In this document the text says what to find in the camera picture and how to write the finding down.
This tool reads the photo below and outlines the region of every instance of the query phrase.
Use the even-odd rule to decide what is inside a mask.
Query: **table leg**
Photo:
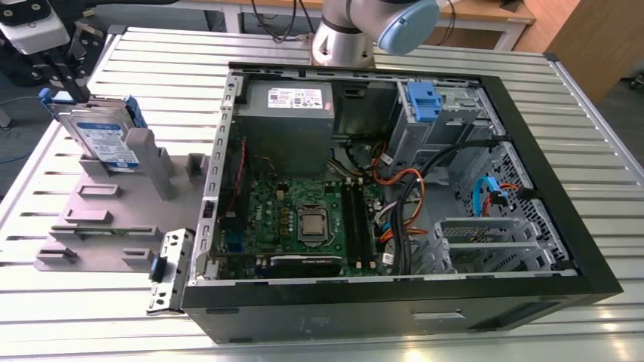
[[[516,42],[522,34],[522,30],[525,29],[525,24],[522,23],[508,23],[506,29],[498,38],[498,41],[494,45],[496,51],[510,51],[514,48]]]
[[[221,12],[225,19],[225,32],[241,32],[240,15],[241,7],[233,4],[221,4]]]

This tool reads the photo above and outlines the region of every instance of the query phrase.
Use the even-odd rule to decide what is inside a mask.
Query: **metal bracket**
[[[145,311],[148,315],[182,314],[182,288],[188,278],[194,231],[180,229],[166,232],[161,252],[152,262],[152,296]]]

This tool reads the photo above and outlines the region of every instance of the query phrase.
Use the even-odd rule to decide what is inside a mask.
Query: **motherboard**
[[[330,268],[330,276],[381,275],[372,222],[380,200],[377,185],[298,179],[254,181],[245,232],[224,231],[222,235],[228,255],[248,257],[228,258],[224,278],[262,278],[268,277],[266,269],[280,268],[288,276],[290,271],[301,273],[294,264],[316,260],[324,268],[337,266],[337,271]]]

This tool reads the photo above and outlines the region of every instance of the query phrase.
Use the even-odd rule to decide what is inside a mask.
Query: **ram slot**
[[[350,185],[342,185],[342,221],[344,240],[346,241],[346,263],[354,266],[360,261],[360,244],[356,236],[356,223],[353,219],[353,201]]]
[[[354,184],[352,186],[350,195],[353,199],[353,225],[360,250],[360,261],[362,262],[362,268],[370,268],[373,250],[370,246],[369,227],[366,224],[366,203],[364,202],[361,185]]]

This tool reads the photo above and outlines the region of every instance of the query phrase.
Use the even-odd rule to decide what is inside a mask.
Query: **cpu socket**
[[[322,205],[297,207],[297,240],[306,247],[318,247],[329,240],[328,210]]]

